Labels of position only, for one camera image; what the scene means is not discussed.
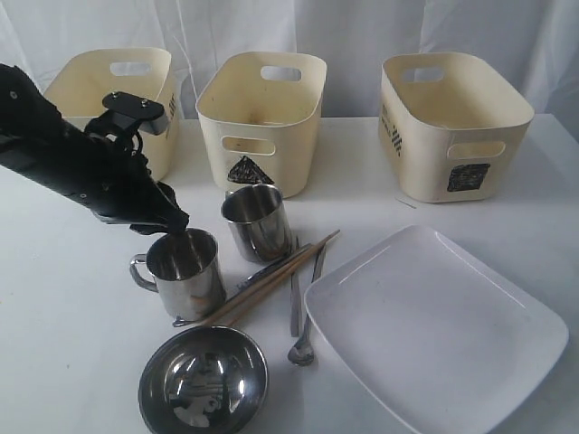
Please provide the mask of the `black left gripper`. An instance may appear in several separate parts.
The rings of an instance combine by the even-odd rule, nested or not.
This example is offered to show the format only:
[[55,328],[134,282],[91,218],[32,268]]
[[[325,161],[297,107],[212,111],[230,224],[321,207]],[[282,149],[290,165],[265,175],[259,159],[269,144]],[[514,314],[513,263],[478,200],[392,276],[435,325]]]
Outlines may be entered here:
[[67,129],[58,157],[59,191],[103,222],[127,224],[140,235],[184,232],[189,214],[174,189],[152,177],[143,132],[122,130],[104,117],[83,130]]

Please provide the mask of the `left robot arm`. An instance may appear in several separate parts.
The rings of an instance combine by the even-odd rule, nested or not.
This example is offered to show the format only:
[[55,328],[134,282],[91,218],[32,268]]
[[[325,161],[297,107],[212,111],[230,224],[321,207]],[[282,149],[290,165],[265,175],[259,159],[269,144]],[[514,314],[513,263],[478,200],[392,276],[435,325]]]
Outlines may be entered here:
[[127,92],[79,129],[16,66],[1,67],[1,165],[132,231],[179,233],[189,216],[174,190],[152,177],[142,133],[168,127],[162,104]]

